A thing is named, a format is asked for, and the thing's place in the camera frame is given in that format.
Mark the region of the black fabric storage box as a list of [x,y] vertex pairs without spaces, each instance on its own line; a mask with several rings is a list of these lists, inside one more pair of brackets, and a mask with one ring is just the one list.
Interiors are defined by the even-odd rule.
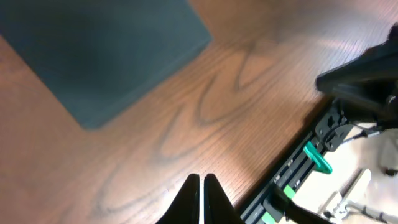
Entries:
[[1,0],[1,34],[84,128],[112,120],[212,36],[187,1]]

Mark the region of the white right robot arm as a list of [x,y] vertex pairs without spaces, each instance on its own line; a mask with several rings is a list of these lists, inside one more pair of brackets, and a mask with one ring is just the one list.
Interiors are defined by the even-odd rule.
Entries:
[[385,42],[356,59],[317,76],[318,91],[334,96],[351,123],[397,128],[397,24]]

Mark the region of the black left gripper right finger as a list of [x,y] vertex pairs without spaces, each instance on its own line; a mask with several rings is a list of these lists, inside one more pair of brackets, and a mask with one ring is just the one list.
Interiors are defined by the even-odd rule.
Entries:
[[204,224],[244,224],[214,174],[204,179]]

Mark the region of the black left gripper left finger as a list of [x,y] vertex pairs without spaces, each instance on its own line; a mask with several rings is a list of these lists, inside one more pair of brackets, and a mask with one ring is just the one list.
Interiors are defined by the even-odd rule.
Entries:
[[156,224],[198,224],[199,205],[200,178],[198,174],[190,174]]

